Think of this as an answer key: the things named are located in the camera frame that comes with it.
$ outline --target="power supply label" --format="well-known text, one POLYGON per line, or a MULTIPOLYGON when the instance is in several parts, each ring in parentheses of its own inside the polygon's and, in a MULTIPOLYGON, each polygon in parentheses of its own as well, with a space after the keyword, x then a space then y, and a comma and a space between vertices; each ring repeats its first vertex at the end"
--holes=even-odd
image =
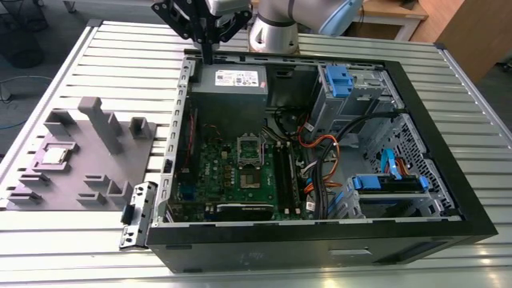
POLYGON ((219 70, 215 72, 215 85, 259 87, 258 71, 219 70))

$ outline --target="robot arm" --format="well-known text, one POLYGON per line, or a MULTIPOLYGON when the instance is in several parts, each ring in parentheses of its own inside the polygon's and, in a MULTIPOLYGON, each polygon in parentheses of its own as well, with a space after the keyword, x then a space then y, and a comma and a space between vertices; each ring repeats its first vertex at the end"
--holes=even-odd
MULTIPOLYGON (((319 34, 339 36, 362 5, 363 0, 262 0, 251 30, 253 48, 294 53, 298 22, 319 34)), ((194 40, 206 64, 213 64, 219 42, 229 42, 253 17, 250 0, 157 0, 151 8, 181 37, 194 40)))
POLYGON ((363 0, 262 0, 251 46, 259 52, 294 53, 298 23, 319 34, 341 36, 362 6, 363 0))
POLYGON ((251 20, 250 0, 158 0, 151 6, 183 39, 193 39, 213 64, 219 42, 229 42, 251 20))

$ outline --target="wooden desk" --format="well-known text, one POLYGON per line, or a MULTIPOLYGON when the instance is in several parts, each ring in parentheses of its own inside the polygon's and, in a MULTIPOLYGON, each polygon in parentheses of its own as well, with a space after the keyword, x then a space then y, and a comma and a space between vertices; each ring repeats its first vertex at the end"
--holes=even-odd
MULTIPOLYGON (((258 11, 259 0, 253 0, 253 3, 258 11)), ((413 10, 402 8, 401 4, 401 0, 367 0, 363 7, 365 23, 369 25, 350 29, 349 36, 409 41, 418 25, 430 15, 421 4, 417 4, 413 10)), ((362 11, 354 22, 359 22, 361 18, 362 11)))

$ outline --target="floor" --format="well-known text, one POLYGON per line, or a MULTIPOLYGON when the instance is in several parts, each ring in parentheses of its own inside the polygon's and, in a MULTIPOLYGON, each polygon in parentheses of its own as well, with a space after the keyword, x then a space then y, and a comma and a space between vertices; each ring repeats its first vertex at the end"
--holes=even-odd
MULTIPOLYGON (((62 1, 46 1, 43 10, 50 28, 37 33, 46 51, 46 61, 41 66, 23 70, 13 68, 0 58, 0 79, 22 75, 54 77, 90 19, 163 23, 151 9, 146 7, 78 3, 77 8, 78 12, 70 14, 62 1)), ((18 124, 27 119, 38 105, 49 82, 45 79, 22 79, 6 85, 14 94, 14 101, 10 104, 0 103, 0 159, 23 126, 10 129, 2 129, 2 127, 18 124)), ((509 128, 512 128, 512 111, 509 105, 512 97, 512 73, 505 73, 499 67, 495 67, 478 87, 509 128)))

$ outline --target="wire bundle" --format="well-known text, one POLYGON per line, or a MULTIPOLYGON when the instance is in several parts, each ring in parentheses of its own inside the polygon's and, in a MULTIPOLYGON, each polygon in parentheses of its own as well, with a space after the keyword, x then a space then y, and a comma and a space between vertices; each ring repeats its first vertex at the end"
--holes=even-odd
POLYGON ((282 134, 286 136, 286 139, 293 140, 293 137, 298 136, 298 131, 294 133, 290 133, 286 130, 286 127, 282 122, 282 114, 283 112, 303 112, 301 116, 298 117, 298 124, 305 116, 307 116, 307 113, 305 112, 306 108, 305 107, 297 107, 297 106, 279 106, 274 112, 274 119, 275 119, 275 124, 279 128, 279 131, 282 134))
POLYGON ((219 140, 219 141, 223 140, 223 138, 222 138, 222 133, 219 132, 219 128, 218 128, 218 126, 215 126, 215 125, 213 125, 213 124, 206 124, 206 125, 203 125, 203 127, 214 128, 214 130, 215 130, 215 132, 217 132, 217 134, 218 134, 219 137, 213 138, 213 140, 219 140))
MULTIPOLYGON (((339 158, 341 158, 341 150, 339 150, 339 145, 338 145, 338 141, 337 141, 337 138, 335 136, 333 135, 322 135, 314 142, 311 143, 306 143, 303 141, 303 138, 302 138, 302 132, 303 132, 303 129, 305 129, 305 125, 307 123, 307 120, 309 120, 309 117, 306 118, 306 121, 305 121, 305 124, 301 126, 299 130, 298 130, 298 139, 299 139, 299 143, 302 144, 303 147, 306 148, 315 148, 318 145, 321 145, 321 143, 327 140, 327 139, 331 139, 333 142, 334 142, 334 145, 337 146, 337 160, 335 160, 335 164, 331 168, 331 172, 330 174, 327 174, 325 177, 323 177, 323 180, 327 182, 333 176, 335 175, 335 172, 337 172, 337 168, 338 168, 338 163, 339 163, 339 158)), ((329 182, 326 184, 329 187, 342 187, 342 184, 341 183, 334 183, 334 182, 329 182)), ((314 183, 311 183, 306 188, 305 188, 305 193, 309 194, 311 193, 314 190, 314 183)))
POLYGON ((363 115, 358 118, 355 118, 342 129, 342 131, 337 134, 335 139, 333 140, 337 145, 329 145, 323 152, 322 156, 318 160, 318 163, 315 165, 315 168, 311 172, 311 176, 314 179, 314 190, 315 190, 315 197, 318 197, 318 203, 319 205, 315 206, 315 217, 319 217, 318 219, 326 219, 327 218, 327 202, 329 202, 329 194, 327 194, 327 184, 325 182, 325 178, 322 176, 322 168, 323 168, 323 162, 327 158, 330 151, 333 150, 334 146, 339 149, 339 142, 342 139, 347 136, 347 134, 353 131, 353 129, 362 123, 367 122, 369 120, 374 118, 397 118, 399 116, 398 112, 377 112, 369 115, 363 115))
MULTIPOLYGON (((407 168, 407 165, 406 165, 406 161, 405 159, 399 158, 395 160, 395 163, 399 167, 399 173, 401 175, 411 175, 411 172, 407 168)), ((386 164, 386 170, 385 170, 385 173, 390 173, 390 164, 386 164)))

